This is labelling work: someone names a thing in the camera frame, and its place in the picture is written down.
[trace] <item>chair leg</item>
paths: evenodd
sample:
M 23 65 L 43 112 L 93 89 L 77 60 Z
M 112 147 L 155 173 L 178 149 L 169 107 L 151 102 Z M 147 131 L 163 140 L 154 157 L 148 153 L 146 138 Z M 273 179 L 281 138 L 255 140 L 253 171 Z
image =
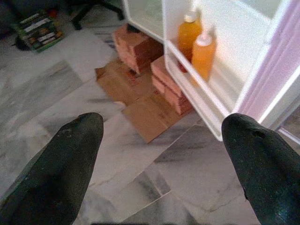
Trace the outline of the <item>chair leg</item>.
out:
M 123 15 L 123 11 L 122 9 L 115 7 L 114 5 L 111 5 L 107 2 L 104 2 L 103 0 L 99 1 L 98 4 L 101 4 L 102 6 L 104 6 L 105 8 L 114 11 L 118 14 L 118 19 L 119 20 L 124 20 L 124 15 Z
M 82 18 L 84 18 L 84 16 L 92 9 L 93 7 L 93 4 L 88 4 L 86 5 L 78 14 L 77 16 L 75 16 L 73 19 L 72 19 L 72 24 L 75 28 L 75 30 L 81 30 L 82 27 L 80 25 L 80 21 Z

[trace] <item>brown cardboard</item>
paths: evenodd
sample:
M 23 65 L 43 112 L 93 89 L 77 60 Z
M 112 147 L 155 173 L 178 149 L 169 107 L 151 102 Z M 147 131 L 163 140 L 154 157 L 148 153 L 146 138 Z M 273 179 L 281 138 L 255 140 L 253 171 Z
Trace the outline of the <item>brown cardboard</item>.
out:
M 146 143 L 151 142 L 187 114 L 178 115 L 157 91 L 138 99 L 122 112 Z
M 157 60 L 151 62 L 151 70 L 153 74 L 161 80 L 166 86 L 168 86 L 172 91 L 178 96 L 183 97 L 184 94 L 181 91 L 180 87 L 173 80 L 169 72 L 165 68 L 165 58 L 161 56 Z
M 120 60 L 108 63 L 104 68 L 95 69 L 97 82 L 113 101 L 130 105 L 139 97 L 151 93 L 151 71 L 138 75 Z
M 120 60 L 116 60 L 95 71 L 97 82 L 108 96 L 113 101 L 125 103 L 127 107 L 122 113 L 146 143 L 151 142 L 188 113 L 178 115 L 154 89 L 150 70 L 137 75 Z
M 165 94 L 165 85 L 159 80 L 157 79 L 155 76 L 152 76 L 152 84 L 154 87 L 156 87 L 156 89 L 162 94 Z
M 112 37 L 119 58 L 138 74 L 147 71 L 150 63 L 164 52 L 161 43 L 142 32 L 128 31 L 127 24 L 117 29 Z

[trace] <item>white marble tile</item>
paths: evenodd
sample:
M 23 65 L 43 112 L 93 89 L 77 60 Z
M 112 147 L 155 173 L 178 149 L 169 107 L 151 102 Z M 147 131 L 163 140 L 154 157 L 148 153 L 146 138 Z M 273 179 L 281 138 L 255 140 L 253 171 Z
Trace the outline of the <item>white marble tile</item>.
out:
M 10 83 L 13 88 L 41 75 L 45 70 L 62 61 L 62 55 L 54 47 L 41 53 L 29 52 L 7 63 Z
M 30 159 L 51 139 L 36 121 L 10 133 L 0 134 L 0 198 Z
M 199 120 L 192 112 L 149 144 L 120 113 L 104 123 L 104 136 L 90 187 L 112 196 L 134 180 L 155 158 Z
M 76 222 L 121 222 L 161 197 L 155 183 L 145 172 L 114 195 L 102 196 L 88 189 Z
M 199 223 L 258 223 L 249 202 L 241 202 L 242 188 L 231 186 L 237 176 L 223 143 L 218 142 L 205 126 L 191 127 L 155 160 L 155 165 L 173 194 Z M 237 198 L 238 211 L 222 215 L 223 209 L 230 212 L 222 206 Z M 220 213 L 220 220 L 212 219 L 211 213 Z
M 236 177 L 218 198 L 217 203 L 201 217 L 212 225 L 260 225 Z
M 95 68 L 104 67 L 117 53 L 90 30 L 74 30 L 53 46 L 83 82 L 95 78 Z
M 120 113 L 123 108 L 123 105 L 112 102 L 97 82 L 91 79 L 44 110 L 35 120 L 39 121 L 51 135 L 54 135 L 63 124 L 80 114 L 96 112 L 101 114 L 106 121 Z
M 164 195 L 123 222 L 149 225 L 198 225 L 197 221 L 172 192 Z
M 70 66 L 61 61 L 4 96 L 0 124 L 16 129 L 81 85 Z

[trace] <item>floor tile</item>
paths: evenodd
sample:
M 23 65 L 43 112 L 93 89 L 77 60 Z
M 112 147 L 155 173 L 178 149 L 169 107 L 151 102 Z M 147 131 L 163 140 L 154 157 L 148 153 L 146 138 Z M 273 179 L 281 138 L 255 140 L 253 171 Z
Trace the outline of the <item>floor tile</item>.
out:
M 12 91 L 1 105 L 1 114 L 16 129 L 81 85 L 70 66 L 61 61 Z
M 237 179 L 234 167 L 223 143 L 218 142 L 207 127 L 191 127 L 155 160 L 154 165 L 172 193 L 199 223 L 234 223 L 241 222 L 241 218 L 241 224 L 257 223 L 249 202 L 245 201 L 239 203 L 238 213 L 219 217 L 220 221 L 210 219 L 211 213 L 223 204 L 243 199 L 243 190 L 238 184 L 231 186 Z
M 161 197 L 154 183 L 145 172 L 114 195 L 102 197 L 88 188 L 77 222 L 121 222 Z
M 123 189 L 189 127 L 199 120 L 192 112 L 149 144 L 120 113 L 104 123 L 104 136 L 90 185 L 102 196 Z
M 83 82 L 95 78 L 95 68 L 104 67 L 117 53 L 90 30 L 74 30 L 54 46 Z
M 172 193 L 164 195 L 151 205 L 124 220 L 123 223 L 198 225 L 193 216 Z
M 44 110 L 35 119 L 54 135 L 63 124 L 80 114 L 96 112 L 106 121 L 123 108 L 123 105 L 110 100 L 94 78 Z

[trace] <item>orange juice bottle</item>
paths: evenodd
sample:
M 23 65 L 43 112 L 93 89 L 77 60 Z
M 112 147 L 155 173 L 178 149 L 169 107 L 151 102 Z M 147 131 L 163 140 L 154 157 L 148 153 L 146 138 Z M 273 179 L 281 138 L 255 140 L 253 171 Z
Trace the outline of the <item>orange juice bottle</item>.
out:
M 193 46 L 192 65 L 208 81 L 216 51 L 217 43 L 207 31 L 199 35 Z
M 197 13 L 190 11 L 184 15 L 184 23 L 178 29 L 178 48 L 188 61 L 192 60 L 193 43 L 202 32 L 202 26 L 196 20 Z M 184 67 L 180 66 L 180 69 L 186 72 Z

